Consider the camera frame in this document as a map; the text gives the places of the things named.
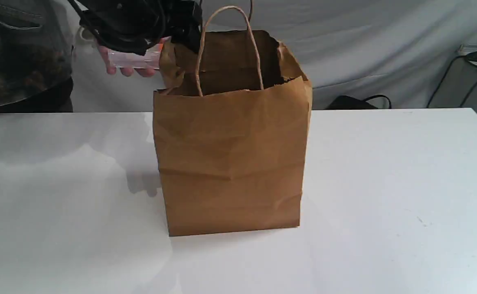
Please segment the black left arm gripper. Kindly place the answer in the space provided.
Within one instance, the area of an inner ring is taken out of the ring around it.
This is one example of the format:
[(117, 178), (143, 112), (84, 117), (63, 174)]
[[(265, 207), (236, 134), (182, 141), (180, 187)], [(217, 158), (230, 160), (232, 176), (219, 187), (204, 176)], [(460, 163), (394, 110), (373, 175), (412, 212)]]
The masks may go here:
[(199, 52), (202, 8), (194, 0), (71, 0), (97, 43), (145, 55), (164, 38)]

